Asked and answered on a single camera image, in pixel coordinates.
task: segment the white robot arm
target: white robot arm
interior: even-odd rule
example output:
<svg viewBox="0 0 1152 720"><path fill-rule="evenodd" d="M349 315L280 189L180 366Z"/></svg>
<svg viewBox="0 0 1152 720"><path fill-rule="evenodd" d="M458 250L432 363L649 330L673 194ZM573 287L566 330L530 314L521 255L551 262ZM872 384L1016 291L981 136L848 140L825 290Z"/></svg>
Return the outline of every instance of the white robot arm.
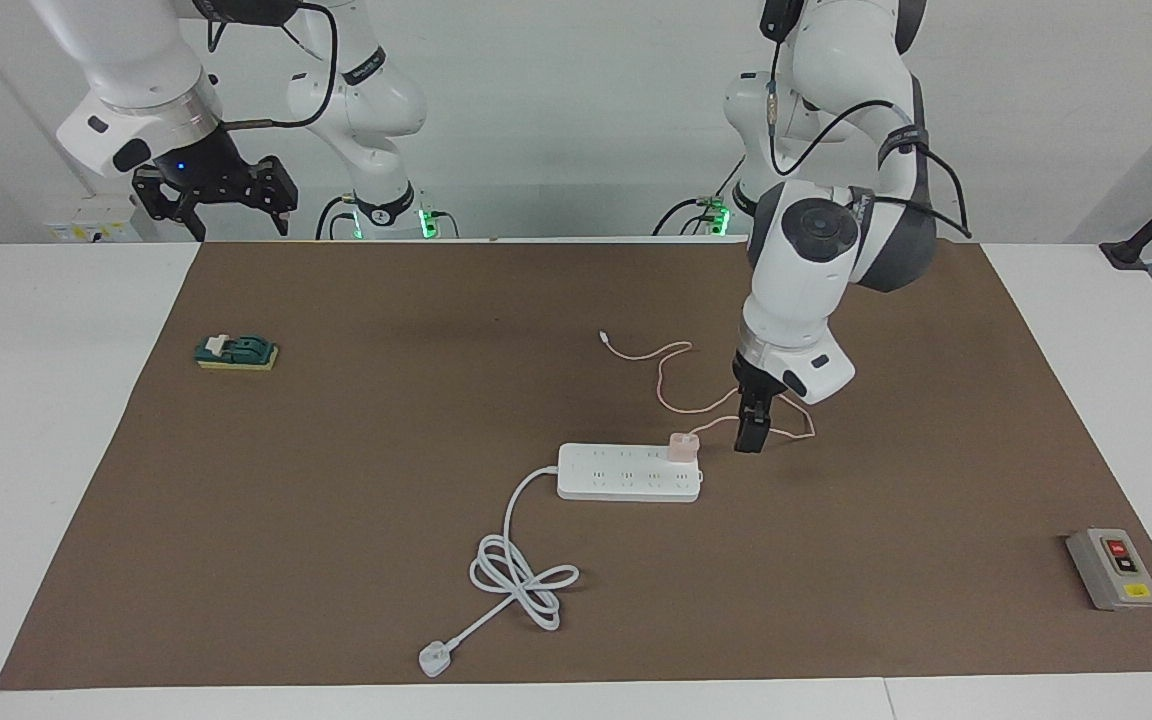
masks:
<svg viewBox="0 0 1152 720"><path fill-rule="evenodd" d="M755 218L753 288L733 361L736 450L761 450L780 393L814 404L851 381L855 365L828 325L847 285L893 291L931 265L946 218L929 205L927 169L940 159L900 58L922 10L923 0L768 0L764 35L783 43L776 77L746 73L728 91L727 118L746 147L732 199ZM809 152L843 141L844 120L879 149L874 190L810 182L803 158L786 152L788 138L813 141Z"/></svg>
<svg viewBox="0 0 1152 720"><path fill-rule="evenodd" d="M82 65L91 86L56 132L61 145L103 176L132 173L132 188L156 220L183 223L203 241L196 206L237 202L268 213L287 234L298 202L296 184L273 156L247 164L229 132L308 127L348 165L357 204L378 236L381 228L411 233L419 223L411 210L416 192L388 138L419 131L425 99L385 63L361 0L194 0L188 17L221 23L285 26L294 15L308 15L311 45L324 61L314 73L291 79L289 104L306 119L232 123L220 119L220 101L200 60L180 37L179 14L168 0L31 3ZM328 85L329 73L335 77ZM164 185L176 196L166 196Z"/></svg>

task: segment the power strip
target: power strip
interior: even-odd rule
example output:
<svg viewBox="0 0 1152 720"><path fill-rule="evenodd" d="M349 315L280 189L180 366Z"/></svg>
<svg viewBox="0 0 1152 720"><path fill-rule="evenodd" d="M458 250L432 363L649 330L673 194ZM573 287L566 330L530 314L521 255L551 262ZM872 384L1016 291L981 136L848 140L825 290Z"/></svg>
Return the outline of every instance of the power strip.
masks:
<svg viewBox="0 0 1152 720"><path fill-rule="evenodd" d="M612 502L695 502L699 461L670 462L662 445L585 445L558 448L558 497Z"/></svg>

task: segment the brown mat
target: brown mat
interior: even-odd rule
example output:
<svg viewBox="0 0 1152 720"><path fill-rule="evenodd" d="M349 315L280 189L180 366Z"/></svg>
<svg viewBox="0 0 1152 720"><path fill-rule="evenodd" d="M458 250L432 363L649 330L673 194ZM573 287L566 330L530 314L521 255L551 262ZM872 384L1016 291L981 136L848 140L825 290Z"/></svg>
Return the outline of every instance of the brown mat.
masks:
<svg viewBox="0 0 1152 720"><path fill-rule="evenodd" d="M691 425L596 332L696 341L667 391L707 404L748 281L732 245L203 247L0 689L424 682L520 478ZM820 437L705 434L698 503L532 484L517 543L584 571L562 629L511 607L440 682L1152 670L1152 611L1092 611L1059 536L1152 543L978 247L833 327L859 377ZM202 372L217 332L274 372Z"/></svg>

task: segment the table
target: table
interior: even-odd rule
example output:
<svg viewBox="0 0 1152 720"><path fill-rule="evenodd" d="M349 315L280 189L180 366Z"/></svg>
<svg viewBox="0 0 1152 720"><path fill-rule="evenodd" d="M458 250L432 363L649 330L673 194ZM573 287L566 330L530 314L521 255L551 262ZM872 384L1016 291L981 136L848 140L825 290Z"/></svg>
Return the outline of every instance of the table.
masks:
<svg viewBox="0 0 1152 720"><path fill-rule="evenodd" d="M0 667L195 252L0 245ZM1115 272L1096 247L998 245L987 256L1152 536L1151 279ZM1137 719L1152 715L1152 674L0 694L0 717L79 720L498 717L531 707L559 719Z"/></svg>

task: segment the gray switch box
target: gray switch box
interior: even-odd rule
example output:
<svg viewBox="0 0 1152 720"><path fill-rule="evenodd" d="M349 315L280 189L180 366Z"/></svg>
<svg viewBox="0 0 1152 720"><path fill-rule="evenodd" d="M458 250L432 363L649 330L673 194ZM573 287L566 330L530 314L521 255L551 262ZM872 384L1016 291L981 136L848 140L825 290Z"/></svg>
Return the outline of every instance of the gray switch box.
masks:
<svg viewBox="0 0 1152 720"><path fill-rule="evenodd" d="M1152 578L1126 530L1091 528L1064 538L1064 545L1098 609L1152 606Z"/></svg>

